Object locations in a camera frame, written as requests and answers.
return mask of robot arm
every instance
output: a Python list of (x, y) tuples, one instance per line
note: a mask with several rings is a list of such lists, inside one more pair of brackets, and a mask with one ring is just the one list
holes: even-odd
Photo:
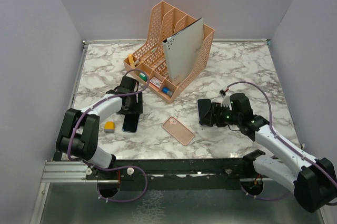
[(200, 125), (237, 125), (241, 133), (269, 149), (282, 161), (278, 162), (264, 154), (251, 160), (257, 173), (266, 175), (289, 189), (305, 210), (314, 212), (337, 197), (335, 186), (309, 161), (317, 164), (336, 181), (333, 164), (326, 158), (318, 160), (274, 130), (283, 142), (277, 139), (269, 121), (253, 114), (249, 99), (243, 93), (235, 93), (221, 104), (212, 103), (211, 100), (204, 100), (200, 104), (198, 100)]
[(81, 110), (69, 109), (64, 115), (61, 129), (56, 141), (56, 149), (62, 153), (67, 153), (68, 145), (77, 120), (88, 110), (89, 111), (80, 123), (80, 130), (75, 134), (71, 155), (85, 160), (101, 168), (112, 168), (116, 157), (98, 146), (98, 132), (100, 123), (105, 121), (114, 113), (125, 115), (125, 119), (130, 114), (143, 113), (142, 94), (129, 95), (122, 98), (112, 96), (118, 94), (132, 93), (138, 88), (139, 82), (131, 77), (124, 76), (118, 87), (108, 91), (104, 97), (91, 106)]

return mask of white folder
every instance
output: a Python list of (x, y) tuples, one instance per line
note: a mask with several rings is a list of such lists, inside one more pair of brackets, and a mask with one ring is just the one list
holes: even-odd
[(180, 84), (190, 74), (203, 41), (203, 18), (163, 41), (167, 71), (173, 84)]

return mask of desk organizer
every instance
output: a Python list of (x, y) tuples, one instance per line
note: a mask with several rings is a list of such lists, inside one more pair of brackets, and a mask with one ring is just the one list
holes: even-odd
[[(150, 79), (152, 77), (156, 77), (162, 82), (159, 88), (156, 88), (151, 84), (148, 88), (168, 104), (171, 104), (180, 95), (180, 93), (206, 68), (213, 41), (214, 29), (204, 25), (204, 41), (201, 46), (201, 52), (195, 59), (191, 73), (177, 86), (170, 82), (162, 41), (179, 32), (183, 28), (189, 26), (195, 21), (195, 18), (187, 15), (172, 5), (161, 1), (151, 10), (150, 25), (148, 28), (147, 40), (145, 44), (133, 53), (133, 60), (140, 61), (140, 63), (136, 66), (136, 69), (144, 71), (150, 77)], [(124, 60), (124, 65), (127, 70), (132, 69), (128, 58)], [(131, 74), (140, 83), (145, 84), (144, 80), (138, 76), (138, 71), (133, 71)], [(162, 92), (164, 87), (173, 92), (171, 97)]]

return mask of marble tabletop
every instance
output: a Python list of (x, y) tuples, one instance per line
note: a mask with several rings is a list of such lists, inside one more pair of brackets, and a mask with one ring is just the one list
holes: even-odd
[[(125, 73), (123, 60), (141, 45), (142, 42), (89, 45), (74, 108), (93, 104), (106, 91), (118, 86)], [(146, 90), (137, 132), (122, 132), (124, 116), (113, 114), (108, 120), (115, 122), (115, 133), (104, 133), (105, 123), (101, 123), (98, 145), (118, 159), (232, 158), (242, 157), (256, 149), (272, 155), (240, 132), (228, 128), (205, 128), (198, 124), (196, 100), (209, 98), (220, 102), (219, 90), (240, 80), (254, 82), (263, 88), (271, 99), (274, 126), (298, 145), (265, 42), (214, 42), (207, 68), (172, 104), (166, 104), (151, 90)], [(257, 89), (239, 84), (231, 88), (232, 93), (237, 91), (249, 97), (255, 114), (269, 117), (267, 103)], [(162, 128), (163, 122), (170, 116), (176, 117), (194, 132), (195, 137), (189, 145), (181, 145)]]

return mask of black smartphone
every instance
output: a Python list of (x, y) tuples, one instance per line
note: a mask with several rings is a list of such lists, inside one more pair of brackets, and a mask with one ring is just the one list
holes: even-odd
[(197, 111), (198, 111), (198, 118), (199, 118), (199, 125), (200, 126), (208, 126), (201, 123), (201, 120), (206, 116), (210, 107), (212, 105), (212, 101), (210, 99), (198, 99), (197, 100)]
[(124, 118), (123, 132), (135, 133), (137, 131), (139, 114), (127, 114)]

